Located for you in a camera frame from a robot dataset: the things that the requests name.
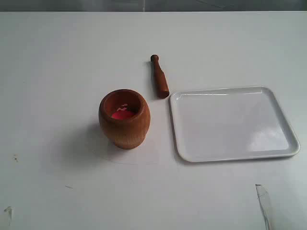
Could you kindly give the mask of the wooden mortar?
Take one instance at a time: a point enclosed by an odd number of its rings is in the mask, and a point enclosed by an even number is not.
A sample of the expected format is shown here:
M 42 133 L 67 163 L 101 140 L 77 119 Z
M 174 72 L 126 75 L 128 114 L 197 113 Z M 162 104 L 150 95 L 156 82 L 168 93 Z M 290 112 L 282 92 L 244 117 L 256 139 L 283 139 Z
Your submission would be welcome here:
M 125 120 L 113 119 L 118 110 L 135 113 Z M 151 121 L 150 110 L 145 99 L 136 91 L 121 89 L 110 92 L 99 105 L 99 124 L 116 146 L 130 150 L 139 146 L 145 139 Z

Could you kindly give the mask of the wooden pestle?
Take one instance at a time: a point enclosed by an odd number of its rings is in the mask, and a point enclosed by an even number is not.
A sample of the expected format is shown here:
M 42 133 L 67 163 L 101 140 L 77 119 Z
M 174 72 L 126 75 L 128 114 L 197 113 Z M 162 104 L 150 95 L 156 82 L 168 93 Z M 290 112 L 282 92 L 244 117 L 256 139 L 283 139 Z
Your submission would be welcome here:
M 150 60 L 153 67 L 153 78 L 155 81 L 157 96 L 161 99 L 164 99 L 169 96 L 169 88 L 165 74 L 159 64 L 159 57 L 158 55 L 154 54 L 151 55 Z

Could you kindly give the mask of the white rectangular tray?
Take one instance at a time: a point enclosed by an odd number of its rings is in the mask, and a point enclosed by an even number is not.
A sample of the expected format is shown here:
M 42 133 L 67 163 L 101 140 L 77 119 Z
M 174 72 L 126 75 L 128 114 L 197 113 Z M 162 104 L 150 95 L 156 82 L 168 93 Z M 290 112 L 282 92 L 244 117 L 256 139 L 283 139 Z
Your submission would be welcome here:
M 179 156 L 190 163 L 286 158 L 300 143 L 274 93 L 263 86 L 170 96 Z

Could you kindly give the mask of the clear tape piece left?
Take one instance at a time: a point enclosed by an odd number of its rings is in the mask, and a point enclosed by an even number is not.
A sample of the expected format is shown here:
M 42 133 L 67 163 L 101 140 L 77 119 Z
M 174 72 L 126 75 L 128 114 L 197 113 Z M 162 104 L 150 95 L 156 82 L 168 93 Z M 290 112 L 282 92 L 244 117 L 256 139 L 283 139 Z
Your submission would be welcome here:
M 8 206 L 7 208 L 4 209 L 4 212 L 7 214 L 7 222 L 8 225 L 10 226 L 12 223 L 13 209 L 11 206 Z

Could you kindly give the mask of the clear tape strip right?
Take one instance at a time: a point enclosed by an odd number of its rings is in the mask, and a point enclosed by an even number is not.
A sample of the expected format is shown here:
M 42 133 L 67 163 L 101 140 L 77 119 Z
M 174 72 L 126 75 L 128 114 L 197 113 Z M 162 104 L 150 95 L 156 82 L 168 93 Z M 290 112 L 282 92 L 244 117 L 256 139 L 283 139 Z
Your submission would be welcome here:
M 255 187 L 257 191 L 258 201 L 260 204 L 260 209 L 264 218 L 265 227 L 267 230 L 273 230 L 273 211 L 269 193 L 261 184 L 256 184 Z

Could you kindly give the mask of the red object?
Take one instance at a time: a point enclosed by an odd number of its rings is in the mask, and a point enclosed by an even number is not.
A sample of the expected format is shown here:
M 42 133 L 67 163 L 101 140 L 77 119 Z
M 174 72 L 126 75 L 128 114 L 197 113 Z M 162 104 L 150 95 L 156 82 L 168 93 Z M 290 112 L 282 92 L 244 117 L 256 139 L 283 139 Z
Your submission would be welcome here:
M 125 120 L 125 119 L 133 117 L 134 115 L 135 113 L 129 110 L 124 110 L 124 111 L 118 110 L 114 112 L 111 117 L 117 120 Z

